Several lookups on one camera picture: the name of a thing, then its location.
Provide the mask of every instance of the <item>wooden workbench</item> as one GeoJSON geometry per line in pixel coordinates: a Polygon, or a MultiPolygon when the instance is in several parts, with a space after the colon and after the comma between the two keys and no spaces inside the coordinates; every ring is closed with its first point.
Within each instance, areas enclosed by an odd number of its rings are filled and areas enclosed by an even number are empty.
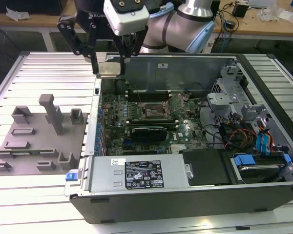
{"type": "MultiPolygon", "coordinates": [[[[220,9],[232,0],[221,0],[220,9]]],[[[285,10],[290,10],[291,0],[278,0],[280,7],[285,10]]],[[[233,7],[227,9],[228,12],[232,12],[233,7]]],[[[63,15],[74,15],[76,12],[75,4],[73,0],[68,0],[66,8],[63,11],[63,15]]],[[[258,18],[258,9],[249,9],[244,18],[239,19],[239,28],[232,35],[232,38],[239,39],[271,39],[271,40],[293,40],[293,24],[280,19],[279,21],[261,22],[258,18]]],[[[52,39],[50,37],[51,32],[58,32],[57,22],[59,16],[46,16],[46,15],[30,15],[31,19],[21,20],[16,22],[9,19],[5,14],[0,14],[0,27],[6,31],[33,31],[40,32],[43,36],[45,45],[48,51],[55,51],[52,39]]],[[[229,14],[225,13],[225,19],[236,21],[229,14]]],[[[213,40],[218,36],[220,31],[220,19],[217,17],[215,22],[214,33],[212,34],[209,45],[213,44],[213,40]]],[[[76,31],[82,33],[83,30],[76,25],[76,31]]],[[[210,53],[211,47],[207,47],[206,53],[210,53]]]]}
{"type": "MultiPolygon", "coordinates": [[[[220,9],[232,0],[221,0],[220,9]]],[[[278,4],[284,10],[291,9],[291,0],[278,0],[278,4]]],[[[233,7],[229,7],[226,11],[232,13],[233,7]]],[[[244,18],[238,18],[240,26],[235,34],[253,34],[253,35],[270,35],[270,36],[292,36],[293,37],[293,24],[284,19],[279,21],[261,22],[258,18],[259,9],[249,9],[244,18]]],[[[226,20],[236,20],[229,14],[225,14],[226,20]]],[[[220,19],[216,18],[216,26],[214,32],[220,31],[220,19]]]]}

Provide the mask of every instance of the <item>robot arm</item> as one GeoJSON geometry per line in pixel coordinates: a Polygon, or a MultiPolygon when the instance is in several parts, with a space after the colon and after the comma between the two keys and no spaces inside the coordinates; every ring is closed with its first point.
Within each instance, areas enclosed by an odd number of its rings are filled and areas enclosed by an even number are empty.
{"type": "Polygon", "coordinates": [[[203,47],[213,29],[211,0],[187,0],[177,12],[169,14],[162,14],[161,2],[75,0],[75,17],[61,17],[58,29],[73,53],[83,55],[91,62],[94,74],[99,68],[95,52],[97,39],[114,41],[121,56],[121,74],[131,56],[146,52],[147,48],[158,48],[158,44],[160,47],[172,45],[187,52],[196,52],[203,47]],[[155,17],[149,20],[150,14],[155,17]],[[78,38],[74,30],[76,23],[86,31],[87,42],[78,38]],[[126,41],[124,35],[128,34],[134,34],[134,41],[126,41]]]}
{"type": "Polygon", "coordinates": [[[140,52],[167,52],[167,45],[189,53],[202,51],[214,29],[212,0],[187,0],[177,11],[168,3],[150,15],[149,30],[140,52]]]}

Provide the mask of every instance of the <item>white sticker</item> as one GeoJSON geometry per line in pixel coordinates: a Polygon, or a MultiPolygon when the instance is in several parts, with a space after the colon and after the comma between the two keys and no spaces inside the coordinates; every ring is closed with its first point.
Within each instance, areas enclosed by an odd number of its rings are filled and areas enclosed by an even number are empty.
{"type": "Polygon", "coordinates": [[[168,63],[159,63],[158,68],[168,68],[168,63]]]}
{"type": "Polygon", "coordinates": [[[151,180],[151,184],[162,184],[163,183],[163,181],[161,180],[161,179],[159,179],[159,180],[151,180]]]}
{"type": "Polygon", "coordinates": [[[126,162],[125,158],[112,158],[111,166],[124,166],[126,162]]]}

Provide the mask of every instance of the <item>blue latch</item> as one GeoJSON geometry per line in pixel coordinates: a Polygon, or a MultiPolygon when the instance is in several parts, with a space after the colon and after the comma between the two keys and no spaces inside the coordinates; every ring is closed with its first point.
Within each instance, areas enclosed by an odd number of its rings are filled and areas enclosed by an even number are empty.
{"type": "Polygon", "coordinates": [[[78,180],[78,172],[68,172],[65,177],[66,181],[77,181],[78,180]]]}
{"type": "Polygon", "coordinates": [[[237,166],[256,164],[252,155],[238,155],[234,158],[234,162],[237,166]]]}
{"type": "Polygon", "coordinates": [[[292,162],[292,159],[291,159],[291,157],[290,157],[288,154],[284,154],[283,157],[284,157],[285,161],[286,161],[288,164],[289,164],[290,162],[292,162]]]}

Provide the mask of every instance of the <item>black plastic cover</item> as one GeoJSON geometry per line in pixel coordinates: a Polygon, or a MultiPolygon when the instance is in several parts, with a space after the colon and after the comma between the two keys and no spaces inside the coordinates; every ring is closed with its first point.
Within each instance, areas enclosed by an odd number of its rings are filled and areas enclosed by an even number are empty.
{"type": "Polygon", "coordinates": [[[237,183],[228,158],[220,150],[184,150],[182,154],[185,164],[190,164],[193,170],[193,179],[188,180],[190,186],[237,183]]]}

